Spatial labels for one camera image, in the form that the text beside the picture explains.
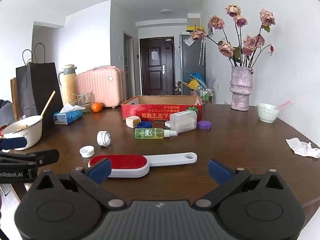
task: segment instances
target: blue lid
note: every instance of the blue lid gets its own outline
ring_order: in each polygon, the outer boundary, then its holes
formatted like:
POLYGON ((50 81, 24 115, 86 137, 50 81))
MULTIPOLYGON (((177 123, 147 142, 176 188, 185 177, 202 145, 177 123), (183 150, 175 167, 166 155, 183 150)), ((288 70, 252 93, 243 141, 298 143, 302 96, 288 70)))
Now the blue lid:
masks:
POLYGON ((152 128, 151 122, 140 122, 137 124, 137 128, 152 128))

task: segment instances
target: pink spoon handle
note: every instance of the pink spoon handle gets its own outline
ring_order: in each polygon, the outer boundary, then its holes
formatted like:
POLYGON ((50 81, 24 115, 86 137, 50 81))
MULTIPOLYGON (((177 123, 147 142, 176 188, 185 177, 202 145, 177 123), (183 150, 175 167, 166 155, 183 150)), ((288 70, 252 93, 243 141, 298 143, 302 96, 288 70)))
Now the pink spoon handle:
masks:
POLYGON ((290 103, 291 103, 291 100, 286 101, 286 102, 285 102, 284 104, 282 104, 281 106, 278 106, 278 107, 276 108, 276 110, 279 110, 279 109, 285 107, 286 105, 288 105, 288 104, 290 104, 290 103))

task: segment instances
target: pink suitcase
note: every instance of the pink suitcase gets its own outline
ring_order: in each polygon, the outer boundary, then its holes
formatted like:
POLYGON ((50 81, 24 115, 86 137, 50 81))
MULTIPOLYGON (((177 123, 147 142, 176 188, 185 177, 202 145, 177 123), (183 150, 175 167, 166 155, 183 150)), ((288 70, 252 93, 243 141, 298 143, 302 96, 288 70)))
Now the pink suitcase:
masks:
POLYGON ((94 101, 103 107, 119 106, 126 100, 125 73, 115 66, 101 66, 76 76, 78 95, 93 90, 94 101))

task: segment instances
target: purple lid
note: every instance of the purple lid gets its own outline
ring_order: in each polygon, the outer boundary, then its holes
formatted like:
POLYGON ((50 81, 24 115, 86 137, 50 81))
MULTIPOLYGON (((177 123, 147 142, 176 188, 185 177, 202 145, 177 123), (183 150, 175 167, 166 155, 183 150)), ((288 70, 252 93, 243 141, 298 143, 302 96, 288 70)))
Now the purple lid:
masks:
POLYGON ((199 121, 197 127, 198 127, 199 129, 209 130, 209 129, 211 129, 211 127, 212 127, 212 123, 209 122, 209 121, 205 121, 205 120, 199 121))

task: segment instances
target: green liquid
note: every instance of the green liquid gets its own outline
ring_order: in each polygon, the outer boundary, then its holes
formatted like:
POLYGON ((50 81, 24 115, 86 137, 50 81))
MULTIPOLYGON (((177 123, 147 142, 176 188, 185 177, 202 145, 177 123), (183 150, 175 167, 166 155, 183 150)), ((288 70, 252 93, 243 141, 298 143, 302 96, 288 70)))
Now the green liquid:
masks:
POLYGON ((136 128, 134 137, 136 139, 162 139, 164 130, 162 128, 136 128))

